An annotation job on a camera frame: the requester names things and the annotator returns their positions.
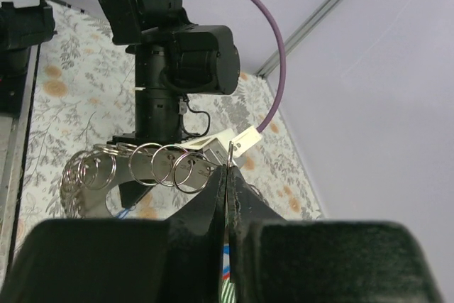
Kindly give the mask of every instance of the metal rail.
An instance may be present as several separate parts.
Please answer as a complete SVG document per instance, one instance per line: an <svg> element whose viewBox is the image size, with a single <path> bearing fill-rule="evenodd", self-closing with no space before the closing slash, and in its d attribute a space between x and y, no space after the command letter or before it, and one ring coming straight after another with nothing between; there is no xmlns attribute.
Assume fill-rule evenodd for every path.
<svg viewBox="0 0 454 303"><path fill-rule="evenodd" d="M330 12L341 2L342 0L325 0L310 17L306 19L304 23L285 41L285 52L286 55L290 54L300 42L317 27L320 22L329 15ZM279 65L279 53L276 50L265 64L257 70L255 75L266 78L271 72Z"/></svg>
<svg viewBox="0 0 454 303"><path fill-rule="evenodd" d="M4 281L8 267L11 242L15 229L16 210L23 176L22 164L25 144L28 135L28 124L33 94L38 46L33 46L28 61L26 84L23 91L21 114L16 119L0 116L1 142L5 145L0 148L0 158L4 161L0 170L0 286Z"/></svg>

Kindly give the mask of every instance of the table surface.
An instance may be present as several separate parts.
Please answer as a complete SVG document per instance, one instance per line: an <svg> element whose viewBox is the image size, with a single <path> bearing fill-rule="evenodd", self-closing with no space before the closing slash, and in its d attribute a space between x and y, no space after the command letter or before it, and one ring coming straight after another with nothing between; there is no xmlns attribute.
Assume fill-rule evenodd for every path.
<svg viewBox="0 0 454 303"><path fill-rule="evenodd" d="M65 163L79 150L105 143L134 126L133 57L111 43L106 22L52 4L56 36L41 47L28 142L16 250L40 221L62 217L58 182ZM273 95L266 81L241 74L234 95L191 96L195 109L212 117L211 133L257 125ZM203 131L203 115L187 114L189 131ZM319 205L280 115L248 151L242 168L246 181L263 193L287 219L317 219ZM164 219L192 197L156 187L137 205L134 216ZM118 200L108 206L119 210Z"/></svg>

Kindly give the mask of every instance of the white tag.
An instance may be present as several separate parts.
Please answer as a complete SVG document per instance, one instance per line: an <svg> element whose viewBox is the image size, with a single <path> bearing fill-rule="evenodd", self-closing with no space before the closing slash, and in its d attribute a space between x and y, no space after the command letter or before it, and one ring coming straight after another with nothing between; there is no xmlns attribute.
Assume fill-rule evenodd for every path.
<svg viewBox="0 0 454 303"><path fill-rule="evenodd" d="M217 138L219 140L219 142L221 142L222 146L226 150L228 150L228 143L234 137L235 137L235 133L233 132L232 128L229 128L229 129L226 129L219 133L209 135L209 136L204 136L203 138L195 138L194 140L190 140L185 143L179 143L178 145L180 145L183 148L189 149L189 150L201 150L206 145L210 144L210 142L212 140Z"/></svg>
<svg viewBox="0 0 454 303"><path fill-rule="evenodd" d="M232 140L233 157L239 158L242 154L244 154L249 148L254 146L260 140L262 140L262 136L257 131L257 129L255 129L254 126L249 127Z"/></svg>

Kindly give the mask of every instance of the black cable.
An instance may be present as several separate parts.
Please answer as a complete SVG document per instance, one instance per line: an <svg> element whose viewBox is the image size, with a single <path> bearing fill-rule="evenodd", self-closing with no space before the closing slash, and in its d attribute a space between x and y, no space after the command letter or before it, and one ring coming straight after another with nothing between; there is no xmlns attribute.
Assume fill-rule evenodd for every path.
<svg viewBox="0 0 454 303"><path fill-rule="evenodd" d="M193 114L205 114L206 117L208 118L208 126L206 127L206 130L202 134L190 133L189 131L187 131L186 128L184 127L184 119L182 119L182 131L183 131L183 133L188 135L190 138L202 138L202 137L206 136L208 134L208 132L210 131L210 127L211 127L211 116L210 116L210 114L207 111L203 111L203 110L193 110L193 108L191 108L191 106L189 105L189 97L186 94L183 95L183 102L186 103L188 110L190 112L192 112Z"/></svg>

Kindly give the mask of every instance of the striped fabric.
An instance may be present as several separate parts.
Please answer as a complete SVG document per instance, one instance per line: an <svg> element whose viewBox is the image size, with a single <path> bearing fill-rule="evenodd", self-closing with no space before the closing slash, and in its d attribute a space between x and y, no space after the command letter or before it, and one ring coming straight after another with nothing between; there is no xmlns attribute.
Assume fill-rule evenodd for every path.
<svg viewBox="0 0 454 303"><path fill-rule="evenodd" d="M236 302L235 285L230 283L230 249L228 244L224 245L223 253L221 303L234 303Z"/></svg>
<svg viewBox="0 0 454 303"><path fill-rule="evenodd" d="M222 303L236 302L235 285L230 283L230 278L223 280L222 282L221 302Z"/></svg>

